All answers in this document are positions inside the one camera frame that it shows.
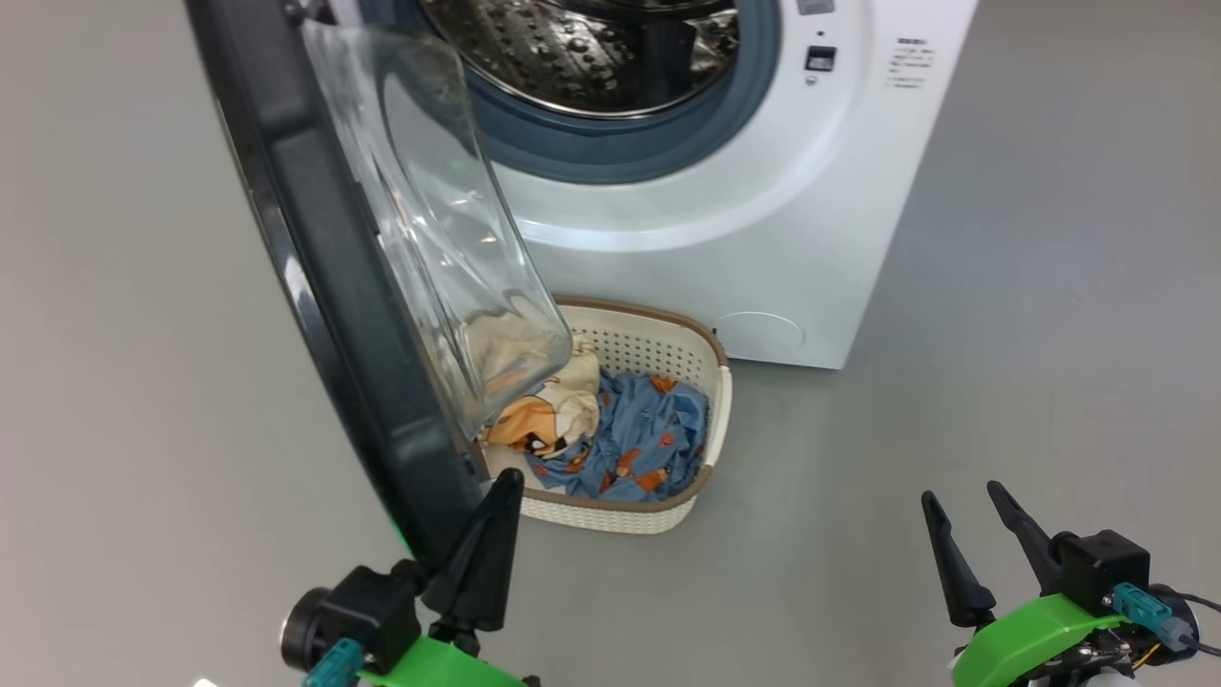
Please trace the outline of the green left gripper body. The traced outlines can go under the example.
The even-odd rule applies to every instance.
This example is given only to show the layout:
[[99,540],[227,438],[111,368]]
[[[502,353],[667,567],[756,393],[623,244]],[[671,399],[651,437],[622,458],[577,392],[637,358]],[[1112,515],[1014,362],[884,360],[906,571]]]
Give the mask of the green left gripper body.
[[507,674],[453,644],[427,636],[415,639],[393,667],[375,667],[375,654],[365,653],[361,681],[372,687],[534,687],[532,677]]

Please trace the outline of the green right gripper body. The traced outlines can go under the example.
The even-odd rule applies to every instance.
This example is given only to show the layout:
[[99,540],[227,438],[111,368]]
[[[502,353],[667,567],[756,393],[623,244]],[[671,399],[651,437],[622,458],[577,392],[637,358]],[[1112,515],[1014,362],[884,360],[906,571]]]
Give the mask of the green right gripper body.
[[1085,663],[1125,660],[1129,639],[1114,635],[1127,619],[1103,597],[1053,593],[995,617],[991,592],[951,592],[950,622],[974,635],[951,666],[954,687],[1010,687],[1063,653]]

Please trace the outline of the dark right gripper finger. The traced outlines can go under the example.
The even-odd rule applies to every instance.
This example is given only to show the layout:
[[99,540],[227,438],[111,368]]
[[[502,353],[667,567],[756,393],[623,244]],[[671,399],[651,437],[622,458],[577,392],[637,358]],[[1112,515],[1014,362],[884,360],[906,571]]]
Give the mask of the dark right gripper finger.
[[958,628],[983,628],[995,621],[996,599],[980,584],[963,553],[955,542],[952,523],[933,491],[921,495],[921,513],[926,521],[937,571],[941,580],[941,595],[949,621]]
[[1059,594],[1063,591],[1063,558],[1059,548],[1074,534],[1071,531],[1046,534],[999,480],[989,480],[987,491],[1004,527],[1020,541],[1026,561],[1042,587],[1042,595]]

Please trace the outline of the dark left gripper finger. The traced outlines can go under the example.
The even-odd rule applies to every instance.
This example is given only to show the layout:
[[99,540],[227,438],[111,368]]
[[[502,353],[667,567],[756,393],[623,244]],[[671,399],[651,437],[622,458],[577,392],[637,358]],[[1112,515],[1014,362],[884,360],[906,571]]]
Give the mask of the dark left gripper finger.
[[502,470],[431,575],[424,604],[453,628],[492,635],[505,627],[524,492],[523,471]]

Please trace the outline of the cream cartoon print garment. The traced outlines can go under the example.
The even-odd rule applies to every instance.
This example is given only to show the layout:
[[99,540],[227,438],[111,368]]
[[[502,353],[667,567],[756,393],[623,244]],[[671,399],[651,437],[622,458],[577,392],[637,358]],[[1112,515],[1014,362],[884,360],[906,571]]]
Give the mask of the cream cartoon print garment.
[[591,340],[520,314],[475,318],[464,340],[484,384],[480,441],[549,460],[597,430],[601,365]]

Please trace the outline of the blue orange print garment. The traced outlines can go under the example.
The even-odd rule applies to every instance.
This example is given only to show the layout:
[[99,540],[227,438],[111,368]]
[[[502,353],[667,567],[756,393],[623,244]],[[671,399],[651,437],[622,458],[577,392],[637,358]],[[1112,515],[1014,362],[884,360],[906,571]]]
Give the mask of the blue orange print garment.
[[709,401],[702,390],[658,375],[602,370],[590,434],[546,456],[525,449],[545,488],[614,503],[658,503],[694,483],[705,461]]

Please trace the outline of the black round glass washer door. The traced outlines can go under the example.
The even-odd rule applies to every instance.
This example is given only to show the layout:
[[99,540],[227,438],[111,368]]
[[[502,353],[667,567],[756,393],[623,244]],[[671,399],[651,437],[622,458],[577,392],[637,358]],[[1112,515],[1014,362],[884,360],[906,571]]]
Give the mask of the black round glass washer door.
[[385,513],[437,567],[484,500],[484,426],[563,369],[444,40],[328,0],[186,0],[219,117],[320,378]]

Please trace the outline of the white front-load washing machine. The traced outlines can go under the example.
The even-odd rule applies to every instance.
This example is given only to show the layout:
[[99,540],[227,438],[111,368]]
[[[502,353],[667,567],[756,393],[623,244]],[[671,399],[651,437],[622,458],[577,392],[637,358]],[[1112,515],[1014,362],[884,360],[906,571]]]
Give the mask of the white front-load washing machine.
[[[777,314],[806,334],[789,365],[841,369],[980,0],[838,0],[813,16],[777,1],[781,48],[764,101],[679,173],[632,184],[524,174],[491,157],[476,123],[556,295],[667,309],[709,329],[726,314]],[[924,90],[886,87],[897,37],[935,48]],[[836,70],[807,73],[810,45],[838,48]]]

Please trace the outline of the steel washer drum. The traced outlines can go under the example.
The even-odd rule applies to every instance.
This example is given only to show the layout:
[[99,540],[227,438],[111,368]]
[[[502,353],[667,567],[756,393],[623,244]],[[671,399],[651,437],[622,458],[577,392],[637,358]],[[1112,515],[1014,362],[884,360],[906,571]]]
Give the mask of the steel washer drum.
[[419,0],[485,82],[549,112],[664,112],[736,59],[734,0]]

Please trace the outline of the cream perforated laundry basket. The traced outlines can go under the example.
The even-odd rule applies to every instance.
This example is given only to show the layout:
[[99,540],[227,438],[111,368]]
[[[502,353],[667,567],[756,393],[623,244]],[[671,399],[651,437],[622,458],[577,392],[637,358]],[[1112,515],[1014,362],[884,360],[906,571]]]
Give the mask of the cream perforated laundry basket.
[[709,401],[703,465],[692,484],[679,495],[658,503],[614,503],[567,495],[560,488],[547,489],[531,472],[524,453],[481,441],[488,473],[498,475],[510,467],[523,471],[523,513],[527,517],[610,533],[670,531],[694,508],[698,492],[714,473],[726,439],[733,408],[733,371],[728,358],[712,329],[668,310],[576,297],[560,297],[558,304],[571,336],[593,343],[601,370],[658,375],[703,392]]

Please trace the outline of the round white filter cover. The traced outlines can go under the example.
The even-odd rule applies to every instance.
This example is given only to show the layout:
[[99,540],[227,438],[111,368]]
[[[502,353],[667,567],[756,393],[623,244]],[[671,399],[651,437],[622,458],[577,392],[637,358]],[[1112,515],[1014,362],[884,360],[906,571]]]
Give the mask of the round white filter cover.
[[790,318],[758,310],[720,316],[712,329],[728,358],[759,364],[799,364],[806,340]]

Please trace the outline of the small printed text sticker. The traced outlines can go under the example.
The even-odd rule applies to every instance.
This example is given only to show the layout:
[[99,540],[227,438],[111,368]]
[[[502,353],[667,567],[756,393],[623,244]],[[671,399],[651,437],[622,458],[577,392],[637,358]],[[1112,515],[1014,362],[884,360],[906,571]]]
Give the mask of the small printed text sticker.
[[924,90],[935,66],[935,48],[924,38],[897,37],[885,63],[885,84],[893,90]]

